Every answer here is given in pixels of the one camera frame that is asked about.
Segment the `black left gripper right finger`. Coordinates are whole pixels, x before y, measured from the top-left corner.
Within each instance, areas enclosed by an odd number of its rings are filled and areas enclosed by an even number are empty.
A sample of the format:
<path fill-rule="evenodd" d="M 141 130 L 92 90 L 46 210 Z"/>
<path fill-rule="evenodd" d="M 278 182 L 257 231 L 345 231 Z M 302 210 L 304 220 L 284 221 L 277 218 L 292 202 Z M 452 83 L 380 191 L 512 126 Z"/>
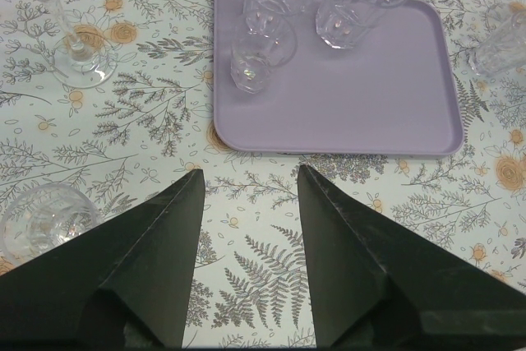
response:
<path fill-rule="evenodd" d="M 318 346 L 524 346 L 520 291 L 306 165 L 298 201 Z"/>

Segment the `small clear glass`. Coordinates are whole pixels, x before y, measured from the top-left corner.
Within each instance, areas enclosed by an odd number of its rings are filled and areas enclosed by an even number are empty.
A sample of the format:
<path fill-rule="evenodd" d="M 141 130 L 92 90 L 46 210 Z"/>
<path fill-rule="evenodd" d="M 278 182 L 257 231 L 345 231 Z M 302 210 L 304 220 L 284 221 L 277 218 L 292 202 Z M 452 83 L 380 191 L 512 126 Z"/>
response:
<path fill-rule="evenodd" d="M 263 9 L 243 13 L 231 43 L 235 86 L 251 94 L 266 89 L 274 71 L 291 61 L 297 48 L 296 32 L 284 16 Z"/>

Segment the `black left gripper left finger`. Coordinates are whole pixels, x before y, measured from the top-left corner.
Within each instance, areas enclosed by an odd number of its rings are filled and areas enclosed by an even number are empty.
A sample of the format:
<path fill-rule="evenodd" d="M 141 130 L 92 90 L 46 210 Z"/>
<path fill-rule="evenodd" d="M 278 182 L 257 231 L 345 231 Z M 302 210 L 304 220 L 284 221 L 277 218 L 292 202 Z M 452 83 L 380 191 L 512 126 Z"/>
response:
<path fill-rule="evenodd" d="M 120 349 L 135 326 L 182 345 L 205 200 L 201 170 L 1 278 L 4 350 Z"/>

